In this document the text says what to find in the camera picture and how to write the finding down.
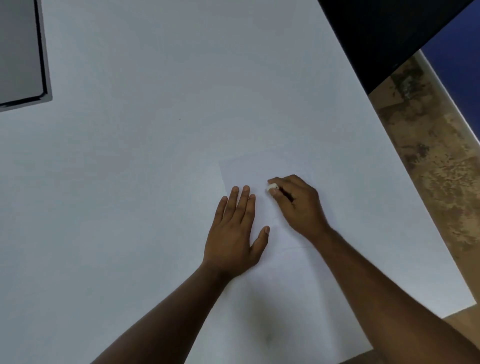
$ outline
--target eraser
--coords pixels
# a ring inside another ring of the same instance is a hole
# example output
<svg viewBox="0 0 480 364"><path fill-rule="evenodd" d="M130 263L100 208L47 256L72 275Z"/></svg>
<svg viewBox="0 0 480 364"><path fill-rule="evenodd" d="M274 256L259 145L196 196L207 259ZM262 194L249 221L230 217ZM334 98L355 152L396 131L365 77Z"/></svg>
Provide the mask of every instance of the eraser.
<svg viewBox="0 0 480 364"><path fill-rule="evenodd" d="M267 191L271 190L272 188L278 189L278 185L276 183L269 184L267 186Z"/></svg>

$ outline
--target table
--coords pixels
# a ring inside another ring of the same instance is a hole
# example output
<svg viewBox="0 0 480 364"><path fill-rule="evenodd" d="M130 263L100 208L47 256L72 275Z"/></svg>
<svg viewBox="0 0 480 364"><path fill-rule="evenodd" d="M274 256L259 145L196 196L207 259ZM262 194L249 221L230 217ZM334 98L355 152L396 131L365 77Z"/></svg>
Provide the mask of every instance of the table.
<svg viewBox="0 0 480 364"><path fill-rule="evenodd" d="M474 303L315 1L43 9L54 99L0 115L5 361L93 360L201 262L218 161L292 142L318 155L312 175L361 253L438 315ZM240 288L190 362L270 358L255 332L229 341ZM351 319L316 308L338 287L309 290L304 306L333 327ZM345 358L366 345L331 334Z"/></svg>

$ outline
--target wall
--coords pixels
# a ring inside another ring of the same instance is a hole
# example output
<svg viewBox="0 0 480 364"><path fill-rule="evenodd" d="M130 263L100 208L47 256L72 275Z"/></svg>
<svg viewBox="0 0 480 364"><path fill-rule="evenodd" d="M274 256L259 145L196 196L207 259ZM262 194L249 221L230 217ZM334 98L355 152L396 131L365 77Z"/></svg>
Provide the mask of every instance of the wall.
<svg viewBox="0 0 480 364"><path fill-rule="evenodd" d="M480 0L463 10L422 51L479 137Z"/></svg>

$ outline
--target floor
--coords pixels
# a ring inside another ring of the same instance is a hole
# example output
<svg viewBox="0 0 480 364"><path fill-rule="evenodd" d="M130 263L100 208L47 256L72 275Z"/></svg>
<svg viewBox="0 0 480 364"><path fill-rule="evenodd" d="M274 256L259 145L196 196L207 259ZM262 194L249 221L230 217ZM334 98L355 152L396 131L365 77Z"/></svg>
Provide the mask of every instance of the floor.
<svg viewBox="0 0 480 364"><path fill-rule="evenodd" d="M419 52L370 95L477 302L480 299L480 145ZM445 319L480 347L478 305ZM344 364L384 364L374 352Z"/></svg>

